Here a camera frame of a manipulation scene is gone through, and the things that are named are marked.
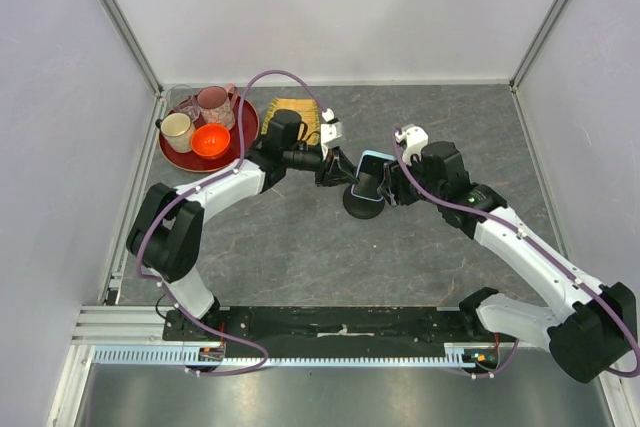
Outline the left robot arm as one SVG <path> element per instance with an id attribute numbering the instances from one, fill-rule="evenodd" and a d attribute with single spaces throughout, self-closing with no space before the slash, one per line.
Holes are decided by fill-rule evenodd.
<path id="1" fill-rule="evenodd" d="M 268 191 L 290 169 L 312 172 L 318 186 L 357 182 L 355 167 L 340 148 L 343 124 L 331 110 L 322 113 L 318 144 L 300 140 L 300 127 L 298 113 L 278 110 L 241 161 L 199 182 L 175 188 L 157 183 L 143 199 L 126 248 L 142 258 L 141 265 L 188 312 L 185 329 L 198 340 L 211 339 L 220 325 L 215 312 L 219 302 L 196 268 L 205 223 L 237 202 Z"/>

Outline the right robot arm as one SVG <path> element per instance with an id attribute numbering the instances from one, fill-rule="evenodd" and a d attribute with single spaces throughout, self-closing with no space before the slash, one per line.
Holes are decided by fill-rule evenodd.
<path id="1" fill-rule="evenodd" d="M 498 256 L 545 302 L 535 306 L 483 288 L 460 305 L 457 324 L 465 338 L 505 334 L 548 352 L 581 383 L 603 372 L 638 376 L 637 368 L 613 366 L 639 352 L 636 297 L 626 285 L 602 283 L 543 241 L 501 195 L 471 181 L 454 143 L 431 143 L 412 128 L 394 133 L 393 149 L 381 184 L 389 203 L 436 206 L 448 225 Z"/>

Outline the black phone stand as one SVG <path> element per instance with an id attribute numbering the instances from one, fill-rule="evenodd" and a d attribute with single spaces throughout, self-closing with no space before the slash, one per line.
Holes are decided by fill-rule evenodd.
<path id="1" fill-rule="evenodd" d="M 352 188 L 348 186 L 343 192 L 342 204 L 350 216 L 359 220 L 370 220 L 383 212 L 386 202 L 384 199 L 371 200 L 357 197 L 352 194 Z"/>

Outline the blue smartphone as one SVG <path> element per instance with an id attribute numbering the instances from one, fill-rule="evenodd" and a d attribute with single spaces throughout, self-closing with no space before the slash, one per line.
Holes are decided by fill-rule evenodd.
<path id="1" fill-rule="evenodd" d="M 351 186 L 350 193 L 359 199 L 379 202 L 384 200 L 380 188 L 384 181 L 384 166 L 394 157 L 375 150 L 364 150 L 356 168 L 358 182 Z"/>

